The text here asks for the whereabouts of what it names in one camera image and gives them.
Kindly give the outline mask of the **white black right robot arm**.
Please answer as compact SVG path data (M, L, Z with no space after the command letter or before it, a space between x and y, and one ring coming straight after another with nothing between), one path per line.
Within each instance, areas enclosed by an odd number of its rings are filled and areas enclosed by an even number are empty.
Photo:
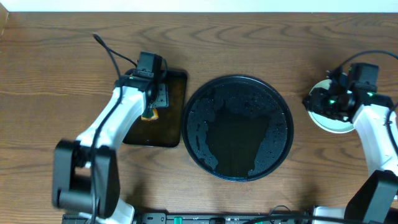
M303 100L323 129L348 123L361 140L369 178L342 208L316 207L314 223L384 223L397 195L397 123L392 100L378 95L375 75L340 75L317 83Z

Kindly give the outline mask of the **light blue plate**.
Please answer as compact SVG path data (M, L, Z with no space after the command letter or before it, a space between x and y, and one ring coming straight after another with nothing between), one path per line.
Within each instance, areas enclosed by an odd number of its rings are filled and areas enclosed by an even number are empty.
M310 94L315 88L329 89L331 80L322 80L318 82L311 90ZM334 119L329 119L314 112L308 111L312 121L320 128L335 134L349 133L354 130L354 126L349 122L342 122Z

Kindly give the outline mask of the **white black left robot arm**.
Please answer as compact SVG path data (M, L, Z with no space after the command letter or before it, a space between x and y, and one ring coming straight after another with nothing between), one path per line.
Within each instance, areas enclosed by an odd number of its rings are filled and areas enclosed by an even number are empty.
M90 223L132 223L135 209L120 198L116 154L135 120L149 109L167 107L167 85L123 75L93 124L74 141L55 146L52 203Z

